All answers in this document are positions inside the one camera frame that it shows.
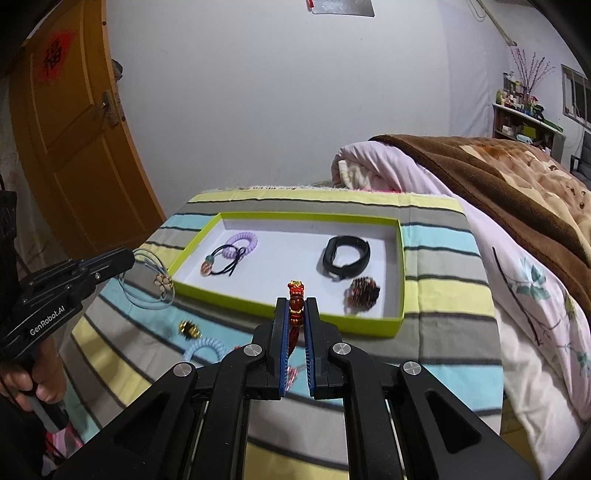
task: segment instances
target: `window frame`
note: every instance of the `window frame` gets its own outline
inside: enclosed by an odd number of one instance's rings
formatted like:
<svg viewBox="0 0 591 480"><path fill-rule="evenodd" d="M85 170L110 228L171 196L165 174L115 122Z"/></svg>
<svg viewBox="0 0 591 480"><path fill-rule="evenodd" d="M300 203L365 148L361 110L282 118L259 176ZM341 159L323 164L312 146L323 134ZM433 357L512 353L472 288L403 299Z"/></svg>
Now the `window frame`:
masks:
<svg viewBox="0 0 591 480"><path fill-rule="evenodd" d="M578 76L581 79L581 81L578 82L576 76ZM571 105L567 105L567 85L566 85L567 78L571 81L571 85L570 85L570 90L571 90L570 97L572 100ZM583 87L583 104L585 106L584 117L579 116L579 114L577 113L577 110L579 110L579 109L577 107L577 96L576 96L575 83L578 83L580 86ZM577 72L576 70L573 70L570 67L567 67L566 65L562 65L563 115L569 117L571 120L574 120L579 125L583 125L584 127L587 127L591 123L591 121L588 120L589 115L591 115L591 112L588 111L588 109L587 109L587 91L591 92L591 83L589 82L587 77L585 75L583 75L582 73Z"/></svg>

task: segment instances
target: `red paper with character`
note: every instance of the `red paper with character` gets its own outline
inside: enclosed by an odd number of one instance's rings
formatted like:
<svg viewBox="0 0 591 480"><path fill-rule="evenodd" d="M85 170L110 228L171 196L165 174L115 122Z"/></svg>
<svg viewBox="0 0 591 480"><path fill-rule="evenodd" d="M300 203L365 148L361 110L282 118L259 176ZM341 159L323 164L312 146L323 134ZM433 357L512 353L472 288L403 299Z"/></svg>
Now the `red paper with character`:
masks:
<svg viewBox="0 0 591 480"><path fill-rule="evenodd" d="M50 37L39 65L38 81L40 83L53 85L56 82L75 35L74 30L60 30Z"/></svg>

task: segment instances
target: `door handle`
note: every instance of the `door handle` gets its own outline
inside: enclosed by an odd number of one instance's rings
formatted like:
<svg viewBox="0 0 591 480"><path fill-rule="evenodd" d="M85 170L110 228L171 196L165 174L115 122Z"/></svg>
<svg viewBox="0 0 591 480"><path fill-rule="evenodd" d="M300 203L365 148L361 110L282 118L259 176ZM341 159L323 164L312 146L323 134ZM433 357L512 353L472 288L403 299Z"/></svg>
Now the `door handle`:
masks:
<svg viewBox="0 0 591 480"><path fill-rule="evenodd" d="M100 96L100 100L101 102L98 106L99 114L104 114L110 127L116 127L119 125L119 112L115 106L111 91L105 90Z"/></svg>

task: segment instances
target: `pink fabric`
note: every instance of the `pink fabric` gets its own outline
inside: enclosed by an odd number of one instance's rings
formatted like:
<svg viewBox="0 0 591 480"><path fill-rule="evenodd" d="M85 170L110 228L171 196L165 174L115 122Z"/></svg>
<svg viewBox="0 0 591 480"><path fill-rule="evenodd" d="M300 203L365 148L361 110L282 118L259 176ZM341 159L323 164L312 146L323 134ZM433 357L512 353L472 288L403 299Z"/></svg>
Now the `pink fabric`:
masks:
<svg viewBox="0 0 591 480"><path fill-rule="evenodd" d="M345 182L348 188L356 188L356 177L369 179L370 183L377 177L381 190L386 182L392 190L442 194L460 202L476 238L493 299L564 379L580 418L591 418L591 333L583 311L560 280L517 245L488 215L454 195L435 175L418 166L401 150L378 142L348 145L340 149L333 161L333 184L343 183L340 172L349 170L355 170L356 174L348 176L348 184ZM497 266L493 248L511 291ZM512 291L528 312L529 319Z"/></svg>

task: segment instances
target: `wooden door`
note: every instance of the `wooden door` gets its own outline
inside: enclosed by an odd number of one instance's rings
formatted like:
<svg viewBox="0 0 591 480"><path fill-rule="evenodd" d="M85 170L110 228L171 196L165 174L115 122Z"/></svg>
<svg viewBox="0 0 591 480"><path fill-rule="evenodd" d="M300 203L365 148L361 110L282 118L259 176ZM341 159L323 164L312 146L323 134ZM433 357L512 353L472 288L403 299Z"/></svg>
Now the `wooden door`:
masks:
<svg viewBox="0 0 591 480"><path fill-rule="evenodd" d="M72 258L138 247L164 220L121 109L107 27L105 0L63 0L11 70L22 167Z"/></svg>

